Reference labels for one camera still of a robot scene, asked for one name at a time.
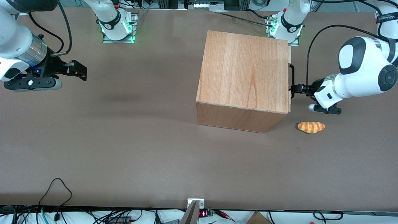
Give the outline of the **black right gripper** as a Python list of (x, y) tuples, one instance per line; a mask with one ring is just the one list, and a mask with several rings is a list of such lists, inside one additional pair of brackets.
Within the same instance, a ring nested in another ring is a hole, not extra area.
[(60, 75), (78, 77), (87, 81), (87, 67), (77, 60), (65, 63), (60, 57), (46, 57), (39, 64), (30, 67), (24, 73), (24, 78), (59, 78)]

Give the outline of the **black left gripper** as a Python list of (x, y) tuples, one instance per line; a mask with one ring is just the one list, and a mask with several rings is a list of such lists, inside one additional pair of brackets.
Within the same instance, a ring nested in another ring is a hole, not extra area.
[(292, 85), (289, 89), (290, 98), (293, 99), (296, 94), (305, 95), (313, 99), (313, 101), (317, 101), (314, 96), (314, 93), (321, 87), (324, 82), (324, 78), (315, 80), (311, 85), (307, 86), (304, 84)]

